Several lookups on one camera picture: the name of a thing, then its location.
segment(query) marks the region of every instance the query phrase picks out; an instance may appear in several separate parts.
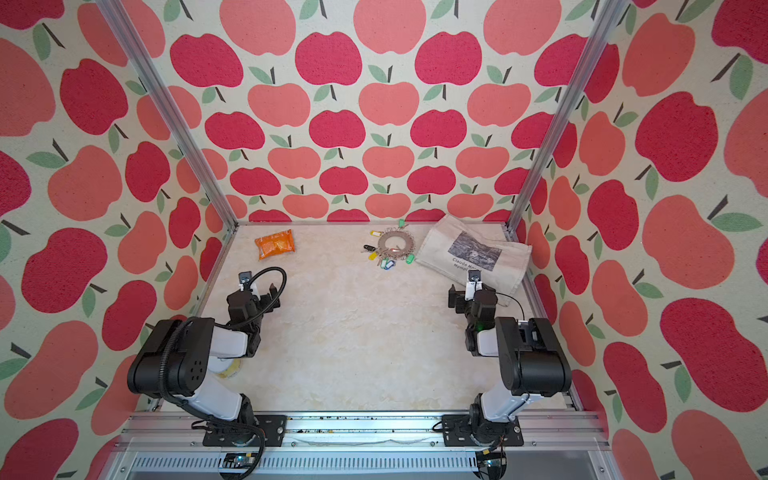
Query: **printed picture on bag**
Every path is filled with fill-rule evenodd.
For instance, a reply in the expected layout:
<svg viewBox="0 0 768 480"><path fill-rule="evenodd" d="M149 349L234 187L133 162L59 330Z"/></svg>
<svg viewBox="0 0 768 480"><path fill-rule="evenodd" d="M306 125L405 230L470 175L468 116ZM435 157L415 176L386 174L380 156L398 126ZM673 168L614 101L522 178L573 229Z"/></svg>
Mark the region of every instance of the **printed picture on bag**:
<svg viewBox="0 0 768 480"><path fill-rule="evenodd" d="M492 272L502 254L502 249L483 245L469 233L461 232L448 249L448 253Z"/></svg>

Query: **orange package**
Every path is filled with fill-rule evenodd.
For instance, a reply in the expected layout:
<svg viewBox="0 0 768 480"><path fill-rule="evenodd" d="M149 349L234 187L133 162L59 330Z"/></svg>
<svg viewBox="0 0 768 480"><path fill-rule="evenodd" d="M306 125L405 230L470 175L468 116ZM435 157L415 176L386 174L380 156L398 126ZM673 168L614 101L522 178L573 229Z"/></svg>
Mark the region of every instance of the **orange package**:
<svg viewBox="0 0 768 480"><path fill-rule="evenodd" d="M296 251L293 246L293 234L290 230L257 238L256 245L259 247L259 260L264 260L272 255Z"/></svg>

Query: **black mounting plate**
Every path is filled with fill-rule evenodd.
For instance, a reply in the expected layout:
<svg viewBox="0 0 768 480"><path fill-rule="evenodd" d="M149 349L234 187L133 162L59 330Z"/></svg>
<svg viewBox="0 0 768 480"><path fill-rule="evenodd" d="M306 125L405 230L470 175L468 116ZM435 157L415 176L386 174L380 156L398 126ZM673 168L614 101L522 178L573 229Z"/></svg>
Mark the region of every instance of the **black mounting plate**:
<svg viewBox="0 0 768 480"><path fill-rule="evenodd" d="M268 447L280 447L283 446L283 437L286 434L286 421L288 417L285 415L255 415L256 420L259 421L259 427L264 431L266 436L266 446ZM206 433L203 438L203 446L205 447L232 447L232 442L225 437L214 433ZM257 447L258 441L251 441L247 447Z"/></svg>
<svg viewBox="0 0 768 480"><path fill-rule="evenodd" d="M501 425L505 428L505 447L522 447L525 444L522 431L520 430L520 422L517 417L515 417L514 422L499 423L499 426ZM442 440L446 447L481 448L483 446L478 445L472 439L472 430L469 426L468 415L443 415L442 428L445 430L442 433Z"/></svg>

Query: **canvas bag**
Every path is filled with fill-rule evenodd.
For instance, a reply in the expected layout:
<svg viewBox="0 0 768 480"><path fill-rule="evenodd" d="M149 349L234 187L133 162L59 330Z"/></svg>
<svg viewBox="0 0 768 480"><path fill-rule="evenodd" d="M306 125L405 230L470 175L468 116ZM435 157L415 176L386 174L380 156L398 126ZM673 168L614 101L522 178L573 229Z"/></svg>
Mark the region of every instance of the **canvas bag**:
<svg viewBox="0 0 768 480"><path fill-rule="evenodd" d="M457 290L467 283L467 270L480 270L483 284L512 295L525 275L531 246L524 243L490 240L461 222L445 215L427 233L416 262L455 280ZM509 298L498 302L508 305Z"/></svg>

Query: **apple wallpaper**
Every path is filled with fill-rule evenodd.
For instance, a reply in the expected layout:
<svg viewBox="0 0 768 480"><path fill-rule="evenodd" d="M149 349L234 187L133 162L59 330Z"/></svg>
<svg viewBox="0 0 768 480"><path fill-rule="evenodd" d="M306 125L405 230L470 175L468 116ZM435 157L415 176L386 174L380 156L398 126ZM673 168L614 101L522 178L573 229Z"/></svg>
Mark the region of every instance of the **apple wallpaper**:
<svg viewBox="0 0 768 480"><path fill-rule="evenodd" d="M133 16L137 30L180 109L200 105L190 131L221 190L246 207L237 211L245 223L438 220L445 212L507 220L601 7L145 3L164 36L150 15ZM607 95L618 67L617 50L607 51L590 102ZM168 138L145 102L147 133ZM570 125L558 162L575 149ZM546 195L543 184L538 194Z"/></svg>
<svg viewBox="0 0 768 480"><path fill-rule="evenodd" d="M768 478L766 18L631 3L517 226L626 480Z"/></svg>
<svg viewBox="0 0 768 480"><path fill-rule="evenodd" d="M108 32L92 2L0 2L2 480L98 476L146 406L129 365L226 233Z"/></svg>

